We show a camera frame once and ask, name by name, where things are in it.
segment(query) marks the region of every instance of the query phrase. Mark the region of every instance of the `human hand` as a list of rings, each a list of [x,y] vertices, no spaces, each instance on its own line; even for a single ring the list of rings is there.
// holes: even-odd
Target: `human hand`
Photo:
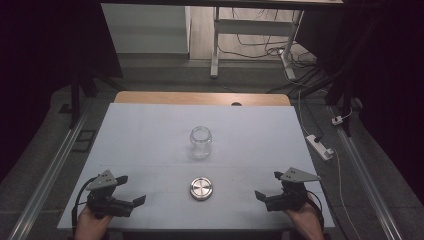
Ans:
[[[324,234],[321,230],[321,225],[318,220],[318,215],[315,209],[305,203],[298,211],[286,210],[285,213],[289,216],[296,230],[308,240],[323,240]]]
[[[90,208],[85,206],[78,216],[75,240],[102,239],[111,220],[112,216],[105,216],[102,219],[97,219]]]

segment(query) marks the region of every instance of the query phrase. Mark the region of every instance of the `white power strip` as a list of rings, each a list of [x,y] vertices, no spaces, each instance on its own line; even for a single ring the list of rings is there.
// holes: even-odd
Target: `white power strip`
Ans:
[[[315,152],[318,153],[318,155],[322,158],[322,160],[327,161],[329,159],[333,158],[333,149],[331,148],[325,148],[324,145],[320,141],[315,142],[316,137],[311,134],[306,137],[306,140],[308,140],[308,143],[315,149]]]

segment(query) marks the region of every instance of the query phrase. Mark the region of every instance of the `dark floor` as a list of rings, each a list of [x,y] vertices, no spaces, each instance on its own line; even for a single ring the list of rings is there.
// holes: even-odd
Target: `dark floor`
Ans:
[[[261,64],[266,64],[267,67],[261,67]],[[119,80],[119,83],[129,90],[265,93],[287,84],[280,64],[222,63],[219,78],[215,80],[209,77],[208,64],[202,62],[187,65],[171,61],[149,66],[141,64],[141,67],[137,68],[123,66],[125,80]],[[93,99],[93,106],[82,127],[83,134],[97,133],[108,105],[113,102],[117,93],[115,89],[101,81],[96,80],[96,84],[99,94]],[[287,94],[292,88],[278,90],[273,94]],[[340,141],[337,129],[330,122],[332,115],[324,104],[323,95],[324,92],[318,92],[301,101],[304,127],[311,134],[323,135],[323,144],[337,151],[340,159],[343,199],[361,239],[386,239],[380,220],[352,167],[351,159]],[[63,104],[69,102],[69,88],[61,89],[52,96],[51,108],[43,125],[19,162],[1,182],[0,239],[6,239],[10,235],[33,190],[68,133],[70,115],[61,114],[59,110]],[[291,102],[296,110],[299,110],[297,99],[294,98]],[[340,111],[337,106],[332,110]],[[384,151],[365,130],[358,119],[359,111],[360,108],[355,107],[351,116],[352,138],[403,239],[423,239],[423,205]],[[57,230],[56,226],[88,157],[90,144],[77,140],[73,145],[73,150],[35,220],[28,239],[66,239],[71,236],[70,232]],[[326,229],[326,232],[330,233],[332,239],[358,239],[342,206],[338,161],[334,159],[323,162],[312,149],[309,150],[317,173],[322,177],[322,187],[336,224],[335,228]],[[119,239],[120,235],[114,234],[113,238]]]

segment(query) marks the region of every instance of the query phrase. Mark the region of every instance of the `jar lid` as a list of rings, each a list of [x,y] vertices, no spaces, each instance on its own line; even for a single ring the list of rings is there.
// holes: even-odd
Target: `jar lid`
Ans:
[[[204,201],[212,195],[212,183],[205,177],[196,178],[190,185],[191,196],[197,201]]]

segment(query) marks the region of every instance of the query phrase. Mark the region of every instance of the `wall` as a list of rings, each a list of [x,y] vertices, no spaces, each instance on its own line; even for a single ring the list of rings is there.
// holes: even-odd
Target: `wall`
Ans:
[[[117,53],[188,53],[184,6],[102,4]]]

